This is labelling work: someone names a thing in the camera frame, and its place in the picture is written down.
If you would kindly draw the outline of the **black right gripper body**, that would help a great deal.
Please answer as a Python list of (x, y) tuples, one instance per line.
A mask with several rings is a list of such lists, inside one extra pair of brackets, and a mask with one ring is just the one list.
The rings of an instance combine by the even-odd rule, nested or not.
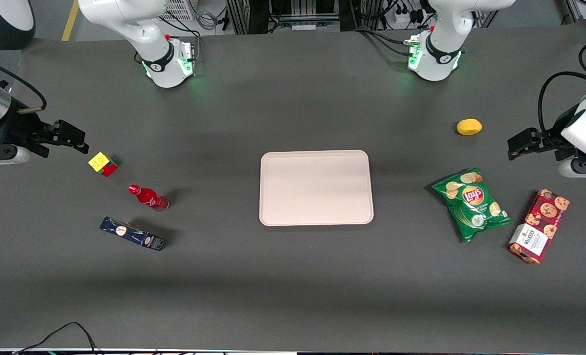
[(47, 127), (36, 114), (6, 114), (0, 120), (0, 165), (23, 164), (32, 155), (49, 157), (41, 137)]

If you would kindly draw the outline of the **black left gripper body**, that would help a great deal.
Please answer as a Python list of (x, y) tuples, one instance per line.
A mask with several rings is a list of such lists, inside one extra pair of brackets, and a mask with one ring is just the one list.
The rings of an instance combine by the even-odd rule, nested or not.
[(580, 157), (586, 157), (586, 153), (581, 151), (579, 148), (575, 148), (574, 145), (563, 137), (564, 128), (574, 123), (576, 119), (580, 117), (577, 112), (579, 106), (575, 104), (569, 108), (563, 114), (561, 114), (556, 120), (552, 128), (546, 129), (544, 125), (543, 108), (538, 109), (538, 121), (539, 121), (539, 134), (538, 138), (540, 142), (534, 149), (535, 153), (544, 153), (546, 151), (555, 151), (555, 159), (567, 159), (573, 157), (575, 159)]

